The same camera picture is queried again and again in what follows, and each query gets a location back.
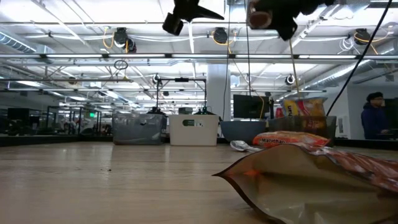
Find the man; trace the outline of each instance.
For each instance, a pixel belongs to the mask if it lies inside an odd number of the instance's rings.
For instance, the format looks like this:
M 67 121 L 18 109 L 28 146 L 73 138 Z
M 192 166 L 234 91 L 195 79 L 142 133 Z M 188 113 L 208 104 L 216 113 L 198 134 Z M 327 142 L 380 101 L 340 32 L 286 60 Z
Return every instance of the man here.
M 361 114 L 362 127 L 365 132 L 365 139 L 386 139 L 388 123 L 386 115 L 382 109 L 384 104 L 383 94 L 380 92 L 371 93 L 366 98 L 368 101 Z

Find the orange snack bag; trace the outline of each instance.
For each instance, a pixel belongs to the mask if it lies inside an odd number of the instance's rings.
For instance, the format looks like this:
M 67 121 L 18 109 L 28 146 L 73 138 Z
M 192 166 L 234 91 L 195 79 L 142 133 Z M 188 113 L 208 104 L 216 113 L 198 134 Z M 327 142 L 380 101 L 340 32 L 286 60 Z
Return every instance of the orange snack bag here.
M 262 133 L 257 135 L 253 144 L 266 148 L 278 146 L 285 143 L 306 143 L 314 146 L 326 146 L 329 139 L 310 133 L 299 133 L 294 131 L 276 131 L 273 133 Z

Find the computer monitor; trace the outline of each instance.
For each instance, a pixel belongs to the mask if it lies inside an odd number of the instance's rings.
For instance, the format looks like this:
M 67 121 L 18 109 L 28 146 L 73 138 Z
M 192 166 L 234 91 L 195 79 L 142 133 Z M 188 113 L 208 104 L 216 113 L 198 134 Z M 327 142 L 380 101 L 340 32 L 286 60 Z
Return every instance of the computer monitor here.
M 264 114 L 268 112 L 269 112 L 268 97 L 234 95 L 234 118 L 258 119 L 260 117 L 263 118 Z

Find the white column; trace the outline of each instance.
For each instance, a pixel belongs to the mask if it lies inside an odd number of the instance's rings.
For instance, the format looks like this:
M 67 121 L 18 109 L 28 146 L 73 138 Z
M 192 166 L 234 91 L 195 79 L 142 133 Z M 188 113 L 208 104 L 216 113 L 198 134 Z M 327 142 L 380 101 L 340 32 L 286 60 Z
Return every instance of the white column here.
M 207 105 L 208 111 L 231 121 L 231 72 L 227 69 L 226 64 L 207 66 Z

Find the clear plastic bin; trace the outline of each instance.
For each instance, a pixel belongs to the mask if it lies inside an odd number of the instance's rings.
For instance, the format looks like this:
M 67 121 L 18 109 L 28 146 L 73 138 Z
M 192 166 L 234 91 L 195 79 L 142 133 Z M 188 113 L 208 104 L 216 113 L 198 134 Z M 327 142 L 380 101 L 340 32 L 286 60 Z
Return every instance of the clear plastic bin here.
M 163 144 L 167 118 L 160 114 L 113 114 L 115 145 Z
M 286 116 L 269 121 L 269 131 L 296 131 L 316 134 L 330 139 L 328 146 L 334 146 L 336 136 L 335 116 Z

